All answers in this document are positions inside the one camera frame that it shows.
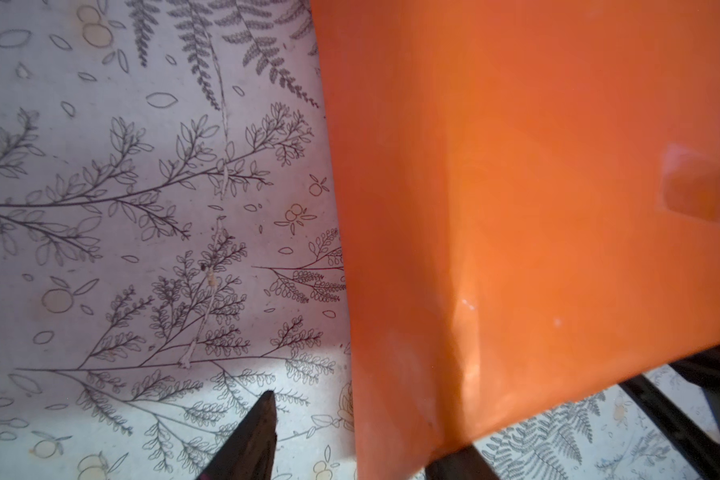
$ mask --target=patterned fabric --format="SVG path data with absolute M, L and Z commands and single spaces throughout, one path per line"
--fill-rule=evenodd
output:
M 0 478 L 194 478 L 266 389 L 274 478 L 357 477 L 317 52 L 308 0 L 0 0 Z M 475 445 L 696 478 L 618 387 Z

